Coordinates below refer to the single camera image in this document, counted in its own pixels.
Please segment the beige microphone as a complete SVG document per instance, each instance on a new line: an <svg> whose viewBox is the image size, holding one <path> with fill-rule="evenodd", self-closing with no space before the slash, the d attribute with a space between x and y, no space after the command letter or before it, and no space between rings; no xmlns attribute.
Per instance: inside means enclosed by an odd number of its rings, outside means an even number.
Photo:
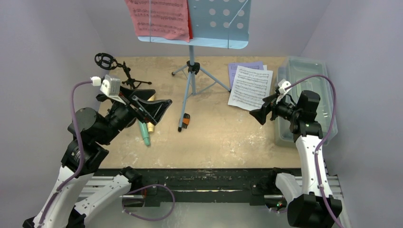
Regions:
<svg viewBox="0 0 403 228"><path fill-rule="evenodd" d="M151 96L151 97L148 99L148 101L154 101L154 100L155 100L155 95ZM155 125L154 125L154 124L152 124L151 122L147 123L147 130L148 130L148 133L154 133L154 128L155 128Z"/></svg>

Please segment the green microphone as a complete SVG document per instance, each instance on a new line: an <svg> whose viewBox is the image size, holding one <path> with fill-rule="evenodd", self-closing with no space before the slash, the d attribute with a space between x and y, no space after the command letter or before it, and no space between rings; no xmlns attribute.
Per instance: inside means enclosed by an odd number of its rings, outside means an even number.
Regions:
<svg viewBox="0 0 403 228"><path fill-rule="evenodd" d="M143 138L144 144L147 147L151 146L151 140L150 140L147 124L139 121L138 125L139 125L140 133Z"/></svg>

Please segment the white sheet music page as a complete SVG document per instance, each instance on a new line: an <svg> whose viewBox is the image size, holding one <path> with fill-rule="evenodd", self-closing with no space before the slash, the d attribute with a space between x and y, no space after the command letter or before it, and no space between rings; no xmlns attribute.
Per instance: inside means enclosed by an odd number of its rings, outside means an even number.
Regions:
<svg viewBox="0 0 403 228"><path fill-rule="evenodd" d="M232 83L228 105L244 110L260 109L269 96L273 71L238 66Z"/></svg>

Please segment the black round-base mic stand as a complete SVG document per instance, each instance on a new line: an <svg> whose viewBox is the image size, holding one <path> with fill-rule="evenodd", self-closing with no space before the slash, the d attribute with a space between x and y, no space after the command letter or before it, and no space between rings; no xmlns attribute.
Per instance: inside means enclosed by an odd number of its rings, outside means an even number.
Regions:
<svg viewBox="0 0 403 228"><path fill-rule="evenodd" d="M99 101L99 102L104 102L104 101L109 100L109 99L110 98L105 94L98 94L96 96L96 100Z"/></svg>

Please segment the purple sheet music page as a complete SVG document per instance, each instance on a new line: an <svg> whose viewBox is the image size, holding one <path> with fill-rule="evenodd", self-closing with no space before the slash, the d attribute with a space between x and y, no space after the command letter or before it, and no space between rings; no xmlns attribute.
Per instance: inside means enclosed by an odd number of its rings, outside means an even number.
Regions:
<svg viewBox="0 0 403 228"><path fill-rule="evenodd" d="M248 62L248 63L229 63L228 72L229 72L230 89L232 89L233 81L235 79L235 74L238 66L248 67L257 70L267 70L267 65L264 65L262 61Z"/></svg>

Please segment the black tripod mic stand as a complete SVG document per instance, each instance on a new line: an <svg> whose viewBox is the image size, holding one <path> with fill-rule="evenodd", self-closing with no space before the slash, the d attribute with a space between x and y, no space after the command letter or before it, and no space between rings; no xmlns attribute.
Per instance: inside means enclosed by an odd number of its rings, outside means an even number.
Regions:
<svg viewBox="0 0 403 228"><path fill-rule="evenodd" d="M136 80L131 77L130 71L131 69L126 65L125 62L118 63L118 61L110 54L108 53L98 53L94 57L95 63L102 69L104 70L114 70L116 68L121 68L123 69L127 80L123 81L122 84L129 86L131 89L135 90L137 89L141 84L148 84L151 85L152 82L150 81L141 81L141 80Z"/></svg>

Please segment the blue music stand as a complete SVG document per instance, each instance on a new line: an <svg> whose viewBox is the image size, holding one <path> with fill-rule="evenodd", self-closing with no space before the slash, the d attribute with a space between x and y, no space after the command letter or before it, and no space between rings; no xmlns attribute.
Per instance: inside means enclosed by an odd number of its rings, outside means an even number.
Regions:
<svg viewBox="0 0 403 228"><path fill-rule="evenodd" d="M178 131L187 128L185 121L190 116L185 112L185 107L189 96L199 94L195 82L195 77L199 72L203 72L211 78L214 84L221 85L228 92L231 91L229 86L195 61L195 46L243 49L249 43L250 0L189 0L187 3L190 14L188 17L190 31L192 32L189 42L154 35L152 32L156 31L158 26L151 19L147 22L149 34L138 38L143 42L187 45L189 48L189 60L184 66L171 73L172 76L175 76L183 70L188 72Z"/></svg>

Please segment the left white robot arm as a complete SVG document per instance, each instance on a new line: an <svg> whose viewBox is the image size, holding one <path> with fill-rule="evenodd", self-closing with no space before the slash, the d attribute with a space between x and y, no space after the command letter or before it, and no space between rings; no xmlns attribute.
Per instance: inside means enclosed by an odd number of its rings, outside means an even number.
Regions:
<svg viewBox="0 0 403 228"><path fill-rule="evenodd" d="M105 149L135 122L158 124L172 100L151 101L153 89L121 88L106 116L86 107L73 111L68 130L73 140L61 160L55 186L38 215L23 222L25 228L84 228L97 213L124 195L145 194L148 185L132 167L122 168L112 181L91 196L79 196L108 155Z"/></svg>

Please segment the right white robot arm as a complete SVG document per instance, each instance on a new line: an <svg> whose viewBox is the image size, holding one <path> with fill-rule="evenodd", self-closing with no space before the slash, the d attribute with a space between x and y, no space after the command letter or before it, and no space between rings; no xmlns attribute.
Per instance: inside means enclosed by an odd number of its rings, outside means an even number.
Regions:
<svg viewBox="0 0 403 228"><path fill-rule="evenodd" d="M281 117L290 122L290 131L301 161L302 184L289 173L278 173L268 178L267 188L281 193L287 201L288 224L297 228L331 228L342 212L342 202L335 199L326 177L322 156L322 127L316 121L319 94L304 90L296 105L286 102L285 97L273 94L263 98L260 109L250 114L265 124L267 115L271 120Z"/></svg>

